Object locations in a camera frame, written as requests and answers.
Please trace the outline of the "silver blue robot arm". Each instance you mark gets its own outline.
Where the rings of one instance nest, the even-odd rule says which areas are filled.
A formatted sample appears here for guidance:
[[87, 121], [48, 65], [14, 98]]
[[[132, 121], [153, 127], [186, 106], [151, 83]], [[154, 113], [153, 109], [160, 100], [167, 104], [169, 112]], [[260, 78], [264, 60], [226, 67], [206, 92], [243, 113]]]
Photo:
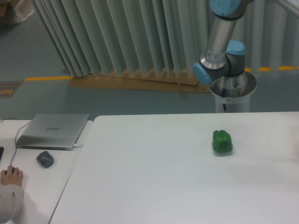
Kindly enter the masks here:
[[[207, 46], [193, 65], [193, 73], [202, 84], [218, 78], [238, 76], [245, 67], [299, 66], [299, 2], [297, 0], [210, 0], [214, 14]], [[249, 38], [249, 57], [241, 41], [232, 40], [234, 28], [249, 8], [245, 33]]]

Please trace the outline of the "person's hand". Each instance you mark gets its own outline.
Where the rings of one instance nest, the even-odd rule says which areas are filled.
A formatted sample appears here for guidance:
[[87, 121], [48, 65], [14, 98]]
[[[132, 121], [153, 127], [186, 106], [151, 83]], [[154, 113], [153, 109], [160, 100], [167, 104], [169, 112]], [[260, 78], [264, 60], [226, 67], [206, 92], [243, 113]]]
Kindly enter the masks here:
[[23, 180], [23, 171], [19, 168], [15, 168], [14, 173], [12, 174], [12, 168], [14, 166], [9, 165], [6, 170], [2, 170], [0, 173], [0, 183], [4, 186], [6, 185], [16, 185], [22, 186]]

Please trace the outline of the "grey sleeved forearm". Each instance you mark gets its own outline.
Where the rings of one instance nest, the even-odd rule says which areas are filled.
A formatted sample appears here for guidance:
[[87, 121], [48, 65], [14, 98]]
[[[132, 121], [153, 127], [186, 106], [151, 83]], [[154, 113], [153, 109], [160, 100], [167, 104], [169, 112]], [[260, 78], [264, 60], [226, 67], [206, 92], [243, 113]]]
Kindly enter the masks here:
[[0, 223], [13, 219], [23, 205], [24, 190], [14, 184], [0, 185]]

